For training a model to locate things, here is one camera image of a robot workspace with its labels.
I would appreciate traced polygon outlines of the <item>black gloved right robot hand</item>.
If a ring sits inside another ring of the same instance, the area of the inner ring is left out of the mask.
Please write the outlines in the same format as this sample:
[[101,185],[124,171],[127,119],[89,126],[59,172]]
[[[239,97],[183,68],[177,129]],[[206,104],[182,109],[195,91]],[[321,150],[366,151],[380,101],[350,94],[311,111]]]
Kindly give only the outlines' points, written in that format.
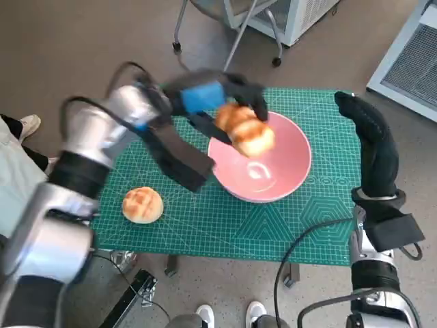
[[384,116],[362,98],[336,92],[339,113],[353,121],[361,143],[361,189],[367,197],[392,197],[397,192],[395,180],[399,155]]

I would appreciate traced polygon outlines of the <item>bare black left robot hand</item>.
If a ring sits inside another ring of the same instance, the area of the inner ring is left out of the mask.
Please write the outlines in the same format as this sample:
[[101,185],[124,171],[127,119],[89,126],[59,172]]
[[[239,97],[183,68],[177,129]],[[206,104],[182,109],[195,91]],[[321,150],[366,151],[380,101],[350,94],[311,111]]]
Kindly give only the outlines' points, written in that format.
[[169,99],[172,115],[184,116],[206,137],[231,144],[223,129],[217,127],[209,112],[217,110],[234,99],[239,105],[252,108],[258,119],[268,119],[263,97],[264,86],[250,82],[241,74],[220,70],[196,70],[183,74],[162,86]]

